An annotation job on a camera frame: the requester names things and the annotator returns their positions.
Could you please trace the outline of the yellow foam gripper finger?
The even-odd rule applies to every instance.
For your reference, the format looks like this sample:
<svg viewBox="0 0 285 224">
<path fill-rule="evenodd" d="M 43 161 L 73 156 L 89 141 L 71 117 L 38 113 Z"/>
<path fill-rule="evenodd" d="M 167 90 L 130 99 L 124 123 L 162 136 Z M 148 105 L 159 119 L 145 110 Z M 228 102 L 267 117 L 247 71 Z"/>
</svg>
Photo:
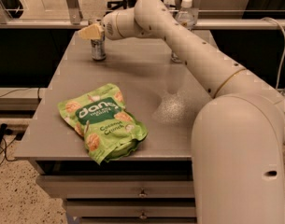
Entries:
<svg viewBox="0 0 285 224">
<path fill-rule="evenodd" d="M 78 31 L 78 35 L 82 39 L 99 40 L 104 34 L 104 29 L 98 23 L 90 24 Z"/>
</svg>

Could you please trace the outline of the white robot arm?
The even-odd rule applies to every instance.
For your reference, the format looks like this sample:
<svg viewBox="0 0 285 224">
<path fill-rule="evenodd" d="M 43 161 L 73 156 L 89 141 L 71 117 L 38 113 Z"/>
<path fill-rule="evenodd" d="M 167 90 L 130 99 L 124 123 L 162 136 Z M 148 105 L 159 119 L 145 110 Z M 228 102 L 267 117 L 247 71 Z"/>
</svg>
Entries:
<svg viewBox="0 0 285 224">
<path fill-rule="evenodd" d="M 180 25 L 161 0 L 107 14 L 83 39 L 161 38 L 211 96 L 192 127 L 198 224 L 285 224 L 285 98 Z"/>
</svg>

